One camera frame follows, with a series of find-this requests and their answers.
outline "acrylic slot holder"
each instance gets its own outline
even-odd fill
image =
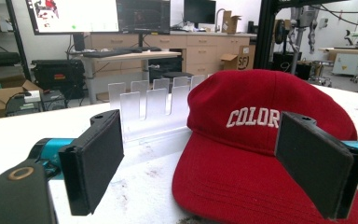
[[[148,80],[133,81],[131,92],[125,83],[108,85],[111,109],[120,109],[124,142],[186,128],[187,96],[205,76],[176,77],[172,92],[170,80],[155,79],[150,90]]]

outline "monitor stand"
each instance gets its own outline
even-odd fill
[[[74,39],[75,51],[83,51],[86,48],[83,34],[73,34],[72,37]]]
[[[138,47],[143,47],[143,46],[144,46],[144,35],[138,34]]]

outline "computer monitor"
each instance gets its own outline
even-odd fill
[[[194,22],[196,28],[199,23],[214,24],[216,2],[209,0],[185,0],[184,21]]]
[[[124,34],[168,35],[170,0],[116,0],[118,27]]]
[[[116,0],[25,0],[35,35],[118,32]]]

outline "table surface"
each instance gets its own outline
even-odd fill
[[[133,61],[133,60],[162,59],[162,58],[176,57],[181,54],[182,53],[180,52],[173,52],[173,51],[144,51],[142,53],[122,54],[122,55],[116,55],[116,56],[104,57],[104,58],[82,57],[82,59],[92,60],[97,63],[107,63],[107,62],[123,62],[123,61]]]
[[[334,52],[334,53],[350,53],[350,54],[358,54],[358,49],[356,48],[320,48],[319,50],[326,52]]]
[[[358,93],[317,86],[351,116],[358,130]],[[76,138],[90,126],[90,118],[109,110],[109,104],[0,119],[0,174],[23,161],[38,140]],[[71,216],[62,180],[50,180],[61,223],[178,223],[192,217],[172,196],[171,184],[191,131],[184,127],[160,136],[126,142],[125,157],[93,215]]]

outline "brass ring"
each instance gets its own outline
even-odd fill
[[[26,171],[24,174],[22,175],[16,175],[16,173],[20,172],[20,171]],[[29,175],[31,175],[34,172],[34,167],[22,167],[19,168],[13,172],[10,173],[10,175],[8,175],[8,179],[9,180],[21,180]]]

